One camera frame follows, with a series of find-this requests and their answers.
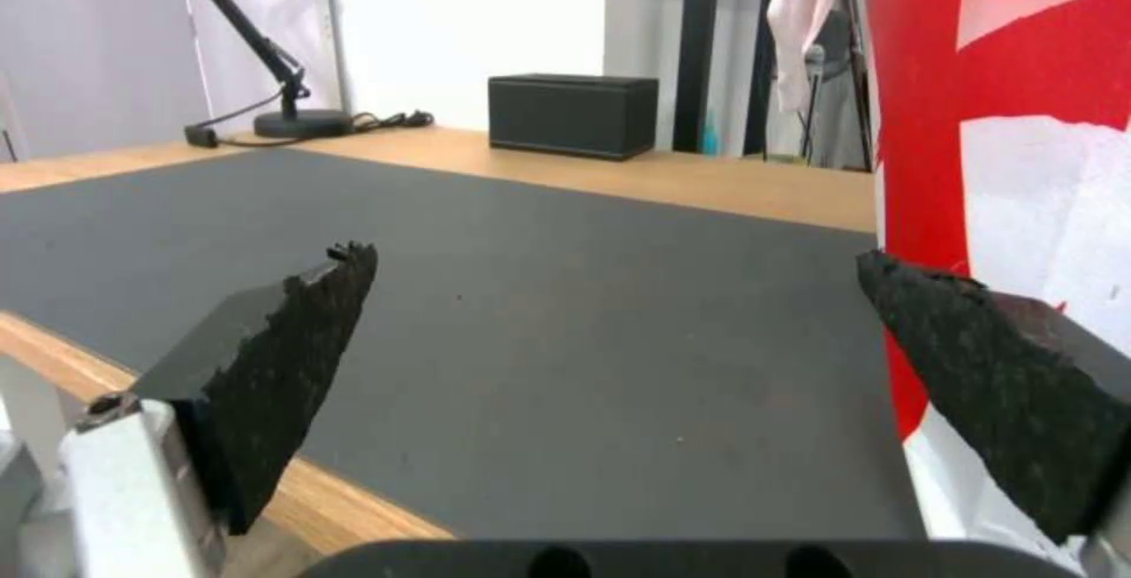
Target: black desk mat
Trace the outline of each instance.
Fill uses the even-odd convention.
[[[0,309],[144,370],[351,239],[343,477],[469,537],[923,536],[856,232],[247,152],[0,195]]]

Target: wooden table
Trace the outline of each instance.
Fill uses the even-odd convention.
[[[314,140],[302,144],[301,148],[452,174],[516,180],[855,232],[875,231],[873,179],[851,172],[777,166],[754,159],[711,159],[671,152],[650,152],[618,164],[492,150],[480,131],[446,128]],[[201,150],[187,144],[159,144],[6,164],[0,166],[0,192],[233,156],[242,150],[238,147]],[[98,394],[128,388],[135,377],[121,365],[3,311],[0,311],[0,353],[36,369],[42,377],[84,402]],[[440,526],[300,458],[291,463],[266,515],[326,554],[368,541],[451,536]]]

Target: lamp base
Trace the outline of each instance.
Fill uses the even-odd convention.
[[[330,139],[353,133],[353,118],[340,110],[300,110],[293,119],[282,111],[256,118],[256,136],[270,139]]]

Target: red stripe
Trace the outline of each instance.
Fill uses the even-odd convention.
[[[880,87],[886,248],[966,273],[956,53],[961,0],[867,0]],[[888,362],[900,438],[922,421],[926,394],[895,342]]]
[[[958,119],[1053,115],[1122,131],[1131,111],[1129,43],[1131,0],[1073,0],[1019,18],[958,54],[966,83]]]

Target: black speaker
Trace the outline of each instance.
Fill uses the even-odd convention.
[[[656,144],[657,79],[492,76],[491,146],[627,159]]]

